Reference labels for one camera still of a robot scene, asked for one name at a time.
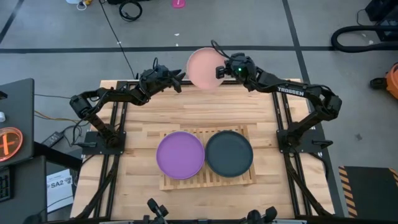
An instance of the pink plate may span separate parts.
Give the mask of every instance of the pink plate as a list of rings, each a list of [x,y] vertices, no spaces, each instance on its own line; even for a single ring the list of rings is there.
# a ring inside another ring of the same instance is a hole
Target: pink plate
[[[216,67],[224,66],[225,58],[215,49],[205,47],[191,54],[187,63],[187,74],[191,82],[204,90],[218,87],[223,82],[216,78]]]

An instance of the wooden table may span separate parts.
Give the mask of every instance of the wooden table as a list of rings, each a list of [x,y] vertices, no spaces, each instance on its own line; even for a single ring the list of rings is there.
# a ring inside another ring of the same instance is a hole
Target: wooden table
[[[115,87],[116,82],[104,80],[101,86]],[[288,95],[288,99],[294,121],[308,114],[304,98]],[[105,122],[110,120],[111,107],[108,103],[98,113]],[[278,218],[294,217],[284,159],[275,135],[277,123],[271,94],[249,93],[240,85],[221,85],[212,91],[190,85],[183,86],[180,94],[167,89],[148,104],[129,105],[127,110],[126,150],[119,163],[112,220],[142,220],[143,215],[153,218],[146,205],[151,197],[167,207],[168,219],[242,218],[253,209],[263,213],[271,206],[277,209]],[[287,127],[284,114],[282,117]],[[160,132],[239,125],[248,128],[254,150],[256,184],[159,190],[161,171],[155,152],[161,140]],[[333,213],[322,163],[307,154],[301,154],[301,159],[308,188],[324,208]],[[78,215],[96,192],[102,161],[103,156],[95,156],[82,167],[71,217]],[[301,193],[297,192],[300,211],[304,214]],[[107,197],[105,192],[101,215],[105,214]]]

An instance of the gray floor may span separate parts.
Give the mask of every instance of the gray floor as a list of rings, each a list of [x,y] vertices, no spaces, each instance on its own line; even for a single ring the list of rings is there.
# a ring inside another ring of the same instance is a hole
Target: gray floor
[[[369,1],[287,2],[300,45],[329,46],[331,34],[340,27],[356,25],[356,12]],[[187,0],[184,9],[173,9],[170,2],[143,2],[142,17],[132,23],[119,17],[116,6],[104,7],[124,47],[201,46],[209,45],[211,39],[221,45],[293,46],[282,0]],[[16,4],[17,0],[0,2],[0,29]],[[359,18],[363,24],[370,24],[365,13]],[[341,39],[348,45],[378,42],[377,36],[370,32],[348,34]],[[24,0],[6,36],[0,40],[0,50],[89,47],[118,47],[97,1],[87,10],[77,11],[64,0]],[[245,52],[258,66],[282,78],[302,77],[294,51]],[[137,73],[150,68],[154,57],[169,68],[184,69],[190,54],[154,51],[126,55]],[[330,86],[343,100],[339,118],[323,123],[326,138],[335,142],[329,151],[336,177],[340,165],[398,169],[394,139],[398,103],[388,93],[368,88],[369,80],[382,77],[398,61],[398,55],[377,51],[362,54],[307,51],[303,57],[310,81]],[[132,77],[120,52],[0,54],[0,76],[0,84],[32,77],[36,93],[63,96],[95,89],[100,80]],[[35,109],[52,117],[76,118],[67,100],[36,97]],[[68,125],[68,122],[37,118],[35,140],[40,142]],[[56,149],[70,152],[76,148],[70,149],[62,141]],[[68,210],[61,210],[51,214],[50,219],[67,214]]]

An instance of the power cable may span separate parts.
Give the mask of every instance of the power cable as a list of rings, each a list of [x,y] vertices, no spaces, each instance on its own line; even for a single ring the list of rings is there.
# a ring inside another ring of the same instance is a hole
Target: power cable
[[[38,118],[42,118],[42,119],[50,119],[50,120],[54,120],[54,121],[71,121],[73,123],[79,122],[79,120],[75,120],[75,119],[69,119],[69,118],[51,118],[37,110],[35,110],[35,113],[37,113],[38,115],[35,114],[36,117]]]
[[[90,122],[87,122],[87,123],[85,123],[85,124],[82,124],[82,125],[78,125],[78,126],[77,126],[77,129],[79,130],[79,134],[78,134],[77,138],[79,138],[79,137],[83,134],[83,130],[82,130],[81,127],[87,126],[89,123],[90,123]],[[67,138],[67,136],[66,136],[66,134],[65,134],[65,131],[68,130],[68,129],[70,129],[70,128],[74,128],[74,127],[75,127],[75,125],[68,126],[68,127],[66,127],[66,128],[61,132],[61,133],[63,134],[63,137],[67,140],[67,143],[68,143],[69,147],[72,147],[73,145],[70,143],[69,139]]]
[[[139,9],[138,16],[130,16],[127,12],[123,11],[123,7],[124,7],[125,5],[127,5],[127,4],[133,4],[133,5],[135,5],[135,6],[138,7],[138,9]],[[134,1],[134,0],[127,0],[127,1],[124,1],[124,2],[122,2],[122,4],[120,4],[120,6],[119,6],[119,15],[122,17],[122,19],[123,19],[124,21],[128,21],[128,22],[136,21],[136,20],[137,20],[138,18],[140,18],[141,15],[142,15],[142,7],[141,7],[141,5],[140,5],[137,1]]]
[[[69,196],[69,197],[65,197],[65,198],[60,199],[60,200],[57,200],[56,202],[54,202],[54,203],[52,203],[51,205],[47,206],[47,208],[45,208],[45,209],[39,211],[37,214],[42,213],[44,210],[48,209],[48,208],[51,207],[52,205],[55,205],[56,203],[61,202],[61,201],[65,200],[65,199],[68,199],[68,198],[70,198],[70,197],[73,197],[73,195],[71,195],[71,196]]]
[[[63,98],[63,99],[68,99],[68,100],[70,100],[70,97],[66,97],[66,96],[43,95],[43,94],[36,94],[36,93],[35,93],[35,96],[54,97],[54,98]]]
[[[341,52],[346,53],[360,53],[360,52],[368,52],[371,50],[398,50],[398,41],[395,42],[383,42],[380,44],[371,44],[368,46],[344,46],[341,45],[337,38],[339,35],[344,34],[346,32],[353,32],[353,31],[392,31],[398,32],[398,27],[396,26],[348,26],[343,27],[336,30],[333,35],[331,36],[331,45]]]
[[[127,62],[127,65],[128,65],[129,68],[130,68],[132,77],[135,78],[136,76],[135,76],[134,72],[132,71],[130,62],[129,62],[129,60],[128,60],[127,57],[126,57],[126,54],[124,53],[124,49],[123,49],[123,47],[122,47],[122,44],[121,44],[119,38],[117,37],[116,33],[115,33],[114,30],[113,30],[113,27],[112,27],[112,25],[111,25],[111,23],[110,23],[110,21],[109,21],[109,19],[108,19],[108,16],[106,15],[106,12],[105,12],[105,9],[104,9],[104,6],[103,6],[103,4],[104,4],[105,2],[101,2],[101,0],[98,0],[98,1],[99,1],[99,4],[101,5],[102,11],[104,12],[104,16],[105,16],[105,18],[106,18],[106,21],[108,22],[109,27],[110,27],[111,30],[112,30],[112,33],[113,33],[113,35],[114,35],[114,38],[115,38],[116,41],[118,42],[118,45],[119,45],[119,47],[120,47],[120,49],[121,49],[121,51],[122,51],[122,53],[123,53],[124,59],[126,59],[126,62]]]
[[[242,60],[236,60],[235,58],[231,58],[228,54],[224,52],[224,50],[221,49],[220,45],[215,41],[211,40],[210,41],[211,46],[219,53],[221,56],[226,57],[230,60],[236,61],[236,62],[243,62]]]

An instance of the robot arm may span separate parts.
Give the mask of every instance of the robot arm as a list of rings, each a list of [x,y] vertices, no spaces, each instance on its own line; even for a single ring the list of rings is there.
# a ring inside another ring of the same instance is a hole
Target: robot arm
[[[321,121],[331,121],[337,118],[341,108],[341,99],[327,86],[280,79],[257,67],[253,60],[245,56],[244,53],[232,54],[225,61],[225,66],[216,68],[217,78],[223,78],[225,75],[231,75],[249,91],[286,93],[307,98],[311,102],[314,111],[303,120],[293,122],[287,130],[285,142],[293,147],[300,144],[303,133],[312,126]]]
[[[94,91],[86,91],[73,96],[70,106],[80,119],[89,121],[98,130],[107,146],[115,146],[119,142],[119,135],[114,127],[105,124],[96,115],[97,112],[108,102],[129,102],[136,106],[142,106],[149,102],[151,96],[171,86],[177,93],[180,93],[180,82],[185,76],[185,73],[180,72],[181,70],[169,71],[164,65],[154,65],[152,69],[145,70],[141,74],[139,84],[132,90],[99,88]],[[88,100],[94,97],[98,97],[99,100],[95,106],[92,106]]]

